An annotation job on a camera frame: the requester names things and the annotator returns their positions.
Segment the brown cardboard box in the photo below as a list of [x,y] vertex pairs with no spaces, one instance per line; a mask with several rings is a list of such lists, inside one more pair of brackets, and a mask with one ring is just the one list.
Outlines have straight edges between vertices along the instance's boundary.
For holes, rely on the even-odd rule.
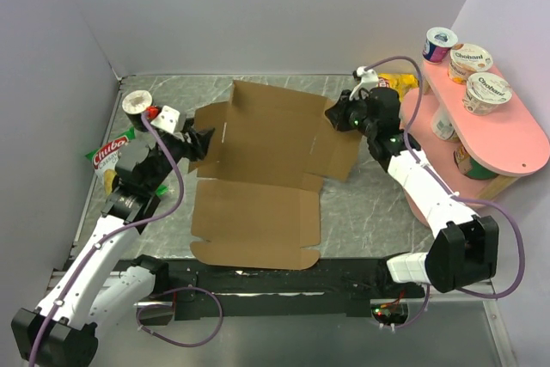
[[212,266],[305,270],[320,258],[320,192],[346,180],[362,137],[338,132],[321,95],[234,81],[230,98],[195,113],[211,129],[198,184],[194,257]]

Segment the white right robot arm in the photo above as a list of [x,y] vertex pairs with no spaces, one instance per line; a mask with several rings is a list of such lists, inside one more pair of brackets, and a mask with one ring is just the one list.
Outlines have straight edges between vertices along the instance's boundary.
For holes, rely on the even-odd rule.
[[376,288],[394,297],[406,283],[429,284],[445,293],[493,277],[499,228],[456,200],[432,169],[418,141],[401,126],[398,93],[390,88],[341,92],[325,115],[334,130],[356,131],[371,156],[397,181],[424,217],[434,237],[426,253],[396,254],[376,275]]

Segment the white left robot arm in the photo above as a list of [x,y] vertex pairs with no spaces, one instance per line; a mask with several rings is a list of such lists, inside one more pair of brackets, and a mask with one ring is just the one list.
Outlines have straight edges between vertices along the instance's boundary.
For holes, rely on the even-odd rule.
[[33,310],[19,309],[11,328],[21,357],[31,366],[88,366],[99,346],[101,330],[148,297],[159,300],[170,289],[168,264],[142,255],[120,280],[105,281],[121,255],[149,223],[160,220],[158,187],[170,173],[182,177],[177,163],[205,159],[214,131],[183,128],[178,136],[150,128],[151,141],[122,144],[112,191],[95,229],[58,284]]

